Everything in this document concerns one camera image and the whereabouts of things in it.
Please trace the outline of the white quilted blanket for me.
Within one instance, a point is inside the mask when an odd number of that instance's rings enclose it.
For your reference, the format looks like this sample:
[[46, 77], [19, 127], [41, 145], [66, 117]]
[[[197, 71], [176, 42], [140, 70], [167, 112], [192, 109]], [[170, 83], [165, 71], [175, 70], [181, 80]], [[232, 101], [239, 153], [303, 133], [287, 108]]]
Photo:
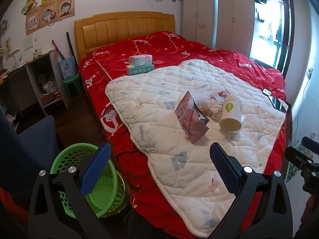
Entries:
[[206, 61], [112, 80], [105, 89], [159, 190], [195, 236], [206, 238], [234, 201], [210, 156], [219, 143], [262, 173], [286, 115], [261, 90]]

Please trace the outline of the black smartphone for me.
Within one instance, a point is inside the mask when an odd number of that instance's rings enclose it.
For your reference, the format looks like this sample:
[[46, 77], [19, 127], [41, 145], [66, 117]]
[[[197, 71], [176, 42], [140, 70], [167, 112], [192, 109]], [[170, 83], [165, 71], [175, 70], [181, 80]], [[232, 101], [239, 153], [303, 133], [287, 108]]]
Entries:
[[287, 112], [285, 107], [283, 106], [283, 104], [280, 102], [280, 100], [278, 98], [273, 97], [273, 96], [269, 96], [268, 98], [276, 110], [281, 111], [283, 113]]

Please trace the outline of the green plastic stool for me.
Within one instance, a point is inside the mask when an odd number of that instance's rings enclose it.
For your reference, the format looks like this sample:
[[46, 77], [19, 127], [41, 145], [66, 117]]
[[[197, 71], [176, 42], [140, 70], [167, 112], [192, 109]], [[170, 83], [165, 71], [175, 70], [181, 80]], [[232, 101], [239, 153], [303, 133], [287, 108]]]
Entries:
[[78, 74], [75, 77], [64, 80], [63, 85], [69, 98], [77, 96], [83, 91], [82, 80]]

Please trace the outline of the white shelf desk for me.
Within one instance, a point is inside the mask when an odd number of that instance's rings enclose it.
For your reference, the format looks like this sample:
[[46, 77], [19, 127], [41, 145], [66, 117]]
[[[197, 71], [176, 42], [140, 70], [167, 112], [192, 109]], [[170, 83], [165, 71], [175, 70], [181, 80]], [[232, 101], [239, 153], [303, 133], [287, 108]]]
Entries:
[[51, 50], [12, 71], [1, 83], [1, 110], [16, 131], [68, 108], [59, 61], [58, 52]]

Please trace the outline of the pink snack wrapper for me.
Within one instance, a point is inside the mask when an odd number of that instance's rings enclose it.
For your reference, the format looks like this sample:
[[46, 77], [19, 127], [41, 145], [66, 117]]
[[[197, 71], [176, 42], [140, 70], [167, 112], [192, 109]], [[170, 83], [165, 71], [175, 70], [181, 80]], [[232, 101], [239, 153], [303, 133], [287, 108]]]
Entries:
[[175, 114], [192, 144], [198, 142], [209, 130], [209, 119], [200, 111], [189, 91], [179, 102]]

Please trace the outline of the white desk lamp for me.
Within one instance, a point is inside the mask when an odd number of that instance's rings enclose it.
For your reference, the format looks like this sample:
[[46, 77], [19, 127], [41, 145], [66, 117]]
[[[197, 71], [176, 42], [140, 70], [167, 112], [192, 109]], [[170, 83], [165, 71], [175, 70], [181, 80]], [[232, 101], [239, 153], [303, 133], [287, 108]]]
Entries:
[[17, 59], [16, 59], [16, 54], [18, 54], [20, 52], [19, 48], [16, 48], [14, 50], [12, 50], [9, 54], [8, 54], [8, 58], [13, 58], [14, 59], [14, 65], [13, 65], [13, 69], [18, 68], [18, 63], [17, 63]]

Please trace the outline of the blue chair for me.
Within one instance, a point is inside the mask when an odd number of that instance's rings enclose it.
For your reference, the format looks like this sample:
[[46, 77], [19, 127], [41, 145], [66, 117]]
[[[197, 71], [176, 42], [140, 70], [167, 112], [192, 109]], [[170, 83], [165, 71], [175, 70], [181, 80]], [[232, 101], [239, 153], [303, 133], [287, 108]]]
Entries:
[[17, 134], [1, 113], [1, 181], [36, 179], [49, 170], [58, 154], [53, 116]]

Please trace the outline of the wooden headboard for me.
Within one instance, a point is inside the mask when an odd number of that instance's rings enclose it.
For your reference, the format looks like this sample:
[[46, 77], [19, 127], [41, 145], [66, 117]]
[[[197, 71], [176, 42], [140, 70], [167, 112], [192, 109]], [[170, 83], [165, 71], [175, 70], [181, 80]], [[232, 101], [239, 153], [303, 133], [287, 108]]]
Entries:
[[143, 37], [160, 31], [175, 32], [175, 16], [153, 11], [109, 12], [75, 21], [79, 59], [119, 40]]

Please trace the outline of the white charger box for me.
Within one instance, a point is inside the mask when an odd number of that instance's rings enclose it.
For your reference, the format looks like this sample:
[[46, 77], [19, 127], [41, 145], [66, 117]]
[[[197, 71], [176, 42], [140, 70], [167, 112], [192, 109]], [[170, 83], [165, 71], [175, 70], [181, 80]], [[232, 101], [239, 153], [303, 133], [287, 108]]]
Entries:
[[271, 92], [268, 91], [267, 89], [263, 90], [263, 94], [265, 94], [266, 96], [271, 96]]

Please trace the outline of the clear plastic bag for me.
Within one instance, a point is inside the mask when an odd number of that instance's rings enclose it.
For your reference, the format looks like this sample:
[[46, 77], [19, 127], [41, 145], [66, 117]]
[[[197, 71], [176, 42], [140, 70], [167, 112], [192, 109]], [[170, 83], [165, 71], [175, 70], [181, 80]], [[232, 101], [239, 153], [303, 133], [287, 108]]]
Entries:
[[206, 116], [215, 121], [220, 121], [223, 110], [224, 99], [228, 96], [228, 92], [215, 90], [208, 91], [196, 91], [192, 94], [192, 97], [200, 109], [200, 111]]

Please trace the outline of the green plastic waste basket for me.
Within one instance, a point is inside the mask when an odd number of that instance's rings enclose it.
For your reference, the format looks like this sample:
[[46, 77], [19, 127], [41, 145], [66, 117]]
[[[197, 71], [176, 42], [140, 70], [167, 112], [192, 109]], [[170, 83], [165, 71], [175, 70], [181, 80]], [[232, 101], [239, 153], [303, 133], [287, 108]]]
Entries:
[[[63, 173], [71, 166], [78, 167], [85, 157], [92, 155], [97, 149], [97, 146], [87, 143], [67, 147], [55, 158], [50, 173]], [[109, 160], [93, 192], [86, 196], [86, 200], [98, 218], [107, 217], [121, 211], [125, 193], [124, 180]]]

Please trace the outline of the wall power socket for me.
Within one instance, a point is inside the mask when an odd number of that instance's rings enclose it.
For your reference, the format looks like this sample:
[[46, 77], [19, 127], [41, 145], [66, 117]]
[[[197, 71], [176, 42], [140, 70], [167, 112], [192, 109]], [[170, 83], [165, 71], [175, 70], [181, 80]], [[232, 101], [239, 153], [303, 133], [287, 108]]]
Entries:
[[311, 78], [312, 72], [313, 72], [313, 68], [308, 68], [308, 69], [307, 69], [307, 71], [306, 71], [306, 76], [307, 76], [308, 79]]

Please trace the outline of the window with dark frame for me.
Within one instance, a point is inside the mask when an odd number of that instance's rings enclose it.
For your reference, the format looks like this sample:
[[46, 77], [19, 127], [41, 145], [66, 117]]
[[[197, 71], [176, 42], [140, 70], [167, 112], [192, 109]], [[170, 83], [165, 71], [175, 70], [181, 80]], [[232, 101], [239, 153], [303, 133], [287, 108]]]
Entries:
[[287, 75], [295, 34], [293, 0], [255, 0], [250, 59]]

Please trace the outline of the blue paper bag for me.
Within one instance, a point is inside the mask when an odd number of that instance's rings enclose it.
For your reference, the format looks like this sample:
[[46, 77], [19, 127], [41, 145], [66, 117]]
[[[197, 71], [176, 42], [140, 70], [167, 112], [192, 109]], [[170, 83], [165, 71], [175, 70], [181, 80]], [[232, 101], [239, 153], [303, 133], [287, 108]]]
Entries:
[[73, 56], [58, 62], [58, 66], [63, 80], [68, 80], [76, 77], [76, 64], [75, 58]]

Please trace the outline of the white paper cup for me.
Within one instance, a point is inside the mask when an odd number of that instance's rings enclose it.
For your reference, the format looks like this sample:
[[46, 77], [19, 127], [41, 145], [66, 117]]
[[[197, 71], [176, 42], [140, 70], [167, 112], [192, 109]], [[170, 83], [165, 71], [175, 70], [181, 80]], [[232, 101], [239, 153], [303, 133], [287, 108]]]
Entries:
[[227, 96], [224, 98], [219, 126], [222, 130], [228, 132], [239, 131], [242, 128], [240, 101], [238, 97]]

